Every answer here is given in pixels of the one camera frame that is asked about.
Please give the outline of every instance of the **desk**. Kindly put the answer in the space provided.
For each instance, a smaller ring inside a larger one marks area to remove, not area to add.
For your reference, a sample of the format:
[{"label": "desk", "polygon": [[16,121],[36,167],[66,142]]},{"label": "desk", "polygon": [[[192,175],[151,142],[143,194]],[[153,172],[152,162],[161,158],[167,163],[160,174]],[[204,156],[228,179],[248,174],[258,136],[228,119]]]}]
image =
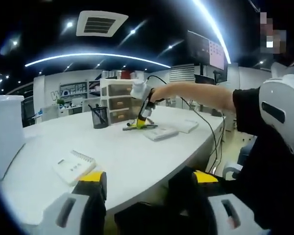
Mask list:
[{"label": "desk", "polygon": [[[219,131],[221,117],[201,114]],[[141,201],[145,193],[179,172],[208,139],[212,143],[209,126],[192,111],[157,106],[151,119],[158,125],[167,119],[190,119],[198,121],[199,127],[189,134],[153,142],[142,134],[143,130],[122,131],[126,122],[94,129],[91,112],[85,112],[24,128],[26,144],[1,183],[4,198],[23,223],[40,223],[43,210],[61,194],[73,190],[56,175],[52,165],[74,149],[93,157],[107,172],[108,213]]]}]

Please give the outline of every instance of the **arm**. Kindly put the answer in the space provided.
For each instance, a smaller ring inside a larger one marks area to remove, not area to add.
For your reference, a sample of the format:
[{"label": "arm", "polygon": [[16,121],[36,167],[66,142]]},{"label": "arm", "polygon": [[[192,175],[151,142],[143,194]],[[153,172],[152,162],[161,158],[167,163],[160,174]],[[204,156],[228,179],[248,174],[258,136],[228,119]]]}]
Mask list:
[{"label": "arm", "polygon": [[151,102],[175,95],[185,99],[195,100],[200,104],[218,110],[227,110],[235,113],[232,92],[224,87],[208,84],[186,82],[170,83],[156,88],[151,96]]}]

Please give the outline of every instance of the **wall logo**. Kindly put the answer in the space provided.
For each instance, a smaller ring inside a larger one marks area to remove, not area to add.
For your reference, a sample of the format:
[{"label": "wall logo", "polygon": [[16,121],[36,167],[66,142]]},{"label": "wall logo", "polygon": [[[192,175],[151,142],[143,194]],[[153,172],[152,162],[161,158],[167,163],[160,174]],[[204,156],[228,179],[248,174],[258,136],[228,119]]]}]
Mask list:
[{"label": "wall logo", "polygon": [[62,85],[60,86],[60,92],[53,91],[50,93],[50,95],[52,100],[56,101],[61,98],[65,99],[70,96],[72,97],[74,95],[86,94],[87,93],[86,85],[87,85],[86,82]]}]

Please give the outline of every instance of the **black shirt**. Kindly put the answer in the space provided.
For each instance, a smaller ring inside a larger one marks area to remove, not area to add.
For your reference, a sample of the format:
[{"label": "black shirt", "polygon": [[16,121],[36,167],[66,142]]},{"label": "black shirt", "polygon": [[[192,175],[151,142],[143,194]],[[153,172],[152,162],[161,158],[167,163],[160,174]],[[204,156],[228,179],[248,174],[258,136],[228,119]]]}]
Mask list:
[{"label": "black shirt", "polygon": [[235,90],[233,102],[238,131],[257,136],[235,194],[254,211],[261,227],[294,228],[294,155],[263,121],[259,89]]}]

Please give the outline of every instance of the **black cable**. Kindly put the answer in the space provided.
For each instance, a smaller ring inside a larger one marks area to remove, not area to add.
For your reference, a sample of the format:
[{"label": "black cable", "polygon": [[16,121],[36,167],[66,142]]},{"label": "black cable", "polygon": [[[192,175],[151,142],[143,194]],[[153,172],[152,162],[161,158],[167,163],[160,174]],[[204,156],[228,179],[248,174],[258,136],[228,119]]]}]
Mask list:
[{"label": "black cable", "polygon": [[[221,154],[220,154],[220,162],[219,162],[219,164],[216,166],[216,169],[219,167],[219,165],[220,165],[220,163],[221,163],[221,161],[222,161],[222,143],[223,143],[222,139],[223,139],[224,131],[225,131],[225,120],[224,120],[224,115],[223,115],[223,114],[222,114],[222,118],[223,118],[222,133],[221,133],[221,135],[220,135],[220,137],[219,137],[219,140],[218,140],[218,143],[217,143],[217,146],[218,146],[219,143],[220,143]],[[209,171],[211,171],[213,165],[216,163],[217,158],[218,158],[218,156],[216,155],[216,159],[215,159],[214,163],[212,164],[212,166],[211,166],[211,168],[210,168]]]},{"label": "black cable", "polygon": [[[158,76],[156,76],[156,75],[150,75],[148,78],[147,78],[147,80],[146,80],[146,82],[151,78],[151,77],[156,77],[156,78],[158,78],[160,81],[162,81],[164,84],[167,84],[164,80],[162,80],[160,77],[158,77]],[[216,161],[217,161],[217,158],[218,158],[218,151],[217,151],[217,141],[216,141],[216,135],[215,135],[215,132],[214,132],[214,130],[212,129],[212,127],[211,127],[211,125],[210,125],[210,123],[202,116],[202,115],[200,115],[198,112],[196,112],[196,110],[195,109],[193,109],[189,104],[188,104],[188,102],[184,99],[184,98],[182,98],[182,97],[180,97],[187,105],[188,105],[188,107],[191,109],[191,110],[193,110],[198,116],[200,116],[201,117],[201,119],[203,119],[208,125],[209,125],[209,127],[210,127],[210,130],[211,130],[211,132],[212,132],[212,135],[213,135],[213,137],[214,137],[214,142],[215,142],[215,150],[211,153],[211,155],[214,153],[214,152],[216,152],[216,159],[215,159],[215,161],[214,161],[214,163],[212,164],[212,166],[211,166],[211,168],[210,168],[210,170],[209,170],[209,172],[211,171],[211,169],[212,169],[212,167],[214,166],[214,164],[216,163]]]}]

